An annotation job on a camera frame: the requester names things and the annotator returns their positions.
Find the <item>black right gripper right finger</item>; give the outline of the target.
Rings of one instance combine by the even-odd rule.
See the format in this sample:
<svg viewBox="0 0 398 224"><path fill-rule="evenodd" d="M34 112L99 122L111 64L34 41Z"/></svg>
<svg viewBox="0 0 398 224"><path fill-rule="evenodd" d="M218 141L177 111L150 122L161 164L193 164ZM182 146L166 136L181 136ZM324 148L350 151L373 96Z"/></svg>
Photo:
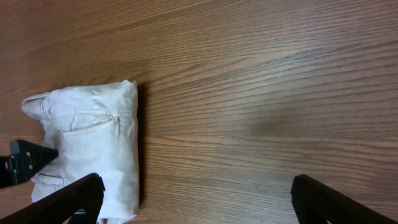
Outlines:
<svg viewBox="0 0 398 224"><path fill-rule="evenodd" d="M300 224L397 224L308 175L294 177L290 194Z"/></svg>

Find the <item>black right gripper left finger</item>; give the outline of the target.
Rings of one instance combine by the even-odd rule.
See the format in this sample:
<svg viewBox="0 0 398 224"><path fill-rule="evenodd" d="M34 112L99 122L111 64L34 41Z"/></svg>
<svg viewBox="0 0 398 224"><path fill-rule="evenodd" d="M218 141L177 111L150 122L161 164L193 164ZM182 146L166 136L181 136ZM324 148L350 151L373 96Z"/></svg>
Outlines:
<svg viewBox="0 0 398 224"><path fill-rule="evenodd" d="M1 224L53 224L97 222L104 197L102 178L91 173L18 212Z"/></svg>

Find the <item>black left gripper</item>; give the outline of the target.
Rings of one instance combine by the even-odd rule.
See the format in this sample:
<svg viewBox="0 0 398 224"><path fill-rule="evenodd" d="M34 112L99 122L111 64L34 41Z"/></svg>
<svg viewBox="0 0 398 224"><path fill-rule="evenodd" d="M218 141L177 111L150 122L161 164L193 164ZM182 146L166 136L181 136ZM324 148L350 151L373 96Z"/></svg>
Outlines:
<svg viewBox="0 0 398 224"><path fill-rule="evenodd" d="M9 145L11 155L1 156L1 188L27 182L58 157L56 149L21 139L12 140Z"/></svg>

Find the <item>beige shorts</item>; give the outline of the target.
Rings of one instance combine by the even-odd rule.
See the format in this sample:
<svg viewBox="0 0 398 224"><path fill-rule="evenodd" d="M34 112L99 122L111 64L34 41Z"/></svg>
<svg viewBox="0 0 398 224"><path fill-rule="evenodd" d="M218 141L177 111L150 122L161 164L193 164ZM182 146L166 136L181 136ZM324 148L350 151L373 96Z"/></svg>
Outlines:
<svg viewBox="0 0 398 224"><path fill-rule="evenodd" d="M26 98L22 110L44 128L58 157L33 176L32 201L97 173L105 192L99 223L126 223L139 210L136 82L71 86Z"/></svg>

